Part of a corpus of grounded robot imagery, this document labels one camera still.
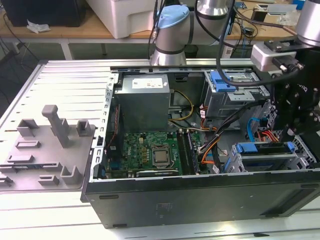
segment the table leg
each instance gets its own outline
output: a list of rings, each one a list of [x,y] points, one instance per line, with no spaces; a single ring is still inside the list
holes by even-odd
[[[106,56],[107,55],[107,49],[106,49],[106,44],[101,43],[101,50],[102,50],[102,55]]]
[[[74,56],[70,50],[69,43],[61,42],[60,45],[61,45],[65,60],[73,60]]]

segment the white plastic bin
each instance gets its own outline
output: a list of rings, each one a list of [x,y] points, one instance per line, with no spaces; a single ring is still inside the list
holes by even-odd
[[[152,30],[156,0],[86,1],[115,39]]]

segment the cpu socket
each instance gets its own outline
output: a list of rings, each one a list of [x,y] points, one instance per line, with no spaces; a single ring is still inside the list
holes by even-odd
[[[165,169],[170,165],[170,148],[152,148],[152,165],[157,169]]]

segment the ram slot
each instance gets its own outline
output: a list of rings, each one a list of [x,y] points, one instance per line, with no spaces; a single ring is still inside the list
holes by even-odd
[[[191,175],[196,174],[196,170],[194,167],[194,159],[193,159],[193,154],[195,153],[193,151],[193,147],[190,148],[190,144],[189,144],[189,132],[184,132],[183,133],[183,142],[184,142],[184,148],[186,151],[186,155],[187,155],[187,161],[188,161],[188,166],[189,166],[189,171]]]
[[[190,166],[188,161],[188,154],[185,147],[184,134],[176,131],[176,141],[178,143],[179,156],[183,175],[190,175]]]
[[[192,144],[190,132],[187,132],[186,134],[187,134],[187,140],[188,140],[188,148],[190,150],[190,155],[193,163],[193,170],[195,173],[199,173],[200,170],[199,170],[198,160],[195,154],[194,145]]]

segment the motherboard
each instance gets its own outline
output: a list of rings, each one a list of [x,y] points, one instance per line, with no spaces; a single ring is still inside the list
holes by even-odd
[[[190,175],[199,172],[197,147],[200,134],[192,132],[126,133],[120,161],[109,161],[106,170],[119,177],[154,177]]]

